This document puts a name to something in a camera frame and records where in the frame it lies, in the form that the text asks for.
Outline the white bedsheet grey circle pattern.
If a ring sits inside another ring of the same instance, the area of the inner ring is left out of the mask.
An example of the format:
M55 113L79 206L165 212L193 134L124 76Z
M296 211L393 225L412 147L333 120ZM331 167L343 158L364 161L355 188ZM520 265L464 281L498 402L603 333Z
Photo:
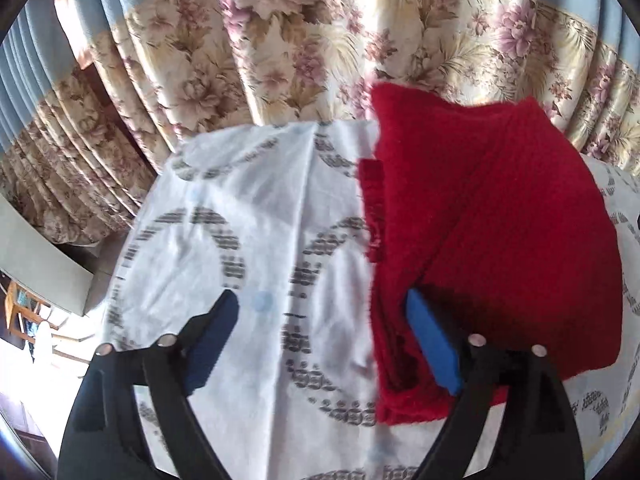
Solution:
M230 479L409 479L434 450L469 366L472 334L410 289L405 314L435 382L454 399L431 422L376 417L374 265L358 177L374 154L372 120L244 125L203 133L166 162L119 257L106 338L149 347L209 311L226 289L239 318L192 410ZM571 458L594 477L639 418L639 185L582 157L616 229L623 271L622 344L605 368L562 378L546 347L515 350L512 376L547 362L563 381L578 443L555 444L516 476L550 479Z

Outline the blue floral curtain left panel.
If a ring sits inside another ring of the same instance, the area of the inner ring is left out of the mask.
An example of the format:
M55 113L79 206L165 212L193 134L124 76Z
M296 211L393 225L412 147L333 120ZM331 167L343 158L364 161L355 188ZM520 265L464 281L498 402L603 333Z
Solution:
M152 172L106 114L50 2L24 6L1 44L1 194L53 244L128 229Z

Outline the wooden chair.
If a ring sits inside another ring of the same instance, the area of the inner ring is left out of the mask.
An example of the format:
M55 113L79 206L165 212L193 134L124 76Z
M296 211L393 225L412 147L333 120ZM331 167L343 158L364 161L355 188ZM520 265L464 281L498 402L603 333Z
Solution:
M47 304L38 296L24 289L16 281L10 281L3 300L4 321L2 326L12 336L34 344L34 333L46 319L39 313Z

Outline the white cabinet side panel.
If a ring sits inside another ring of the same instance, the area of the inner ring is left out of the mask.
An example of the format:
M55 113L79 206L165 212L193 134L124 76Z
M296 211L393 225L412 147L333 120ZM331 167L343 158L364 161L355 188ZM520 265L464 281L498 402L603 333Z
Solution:
M93 274L61 252L1 197L1 270L49 304L84 314Z

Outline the red knitted sweater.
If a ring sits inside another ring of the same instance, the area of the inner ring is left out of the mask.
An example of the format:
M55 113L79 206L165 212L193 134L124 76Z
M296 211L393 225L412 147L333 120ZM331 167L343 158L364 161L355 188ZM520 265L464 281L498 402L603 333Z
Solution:
M538 103L462 106L379 82L371 104L380 136L358 177L378 421L431 422L454 402L407 321L410 289L499 348L541 344L562 378L612 365L623 324L616 229Z

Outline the blue floral curtain panel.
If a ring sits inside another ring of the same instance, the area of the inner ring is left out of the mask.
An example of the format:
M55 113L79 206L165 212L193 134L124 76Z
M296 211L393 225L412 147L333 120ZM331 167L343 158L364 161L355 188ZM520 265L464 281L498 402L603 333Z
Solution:
M72 0L155 167L201 132L367 119L378 81L536 99L578 151L639 170L639 35L617 0Z
M1 44L1 194L53 244L128 229L152 172L106 114L50 2L24 6Z

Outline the blue floral curtain right panel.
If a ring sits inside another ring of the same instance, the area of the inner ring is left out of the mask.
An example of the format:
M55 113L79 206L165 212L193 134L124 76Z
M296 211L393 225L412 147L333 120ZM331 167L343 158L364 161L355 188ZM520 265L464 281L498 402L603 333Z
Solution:
M578 151L639 170L639 35L617 0L72 0L155 167L201 132L367 119L378 81L536 99Z

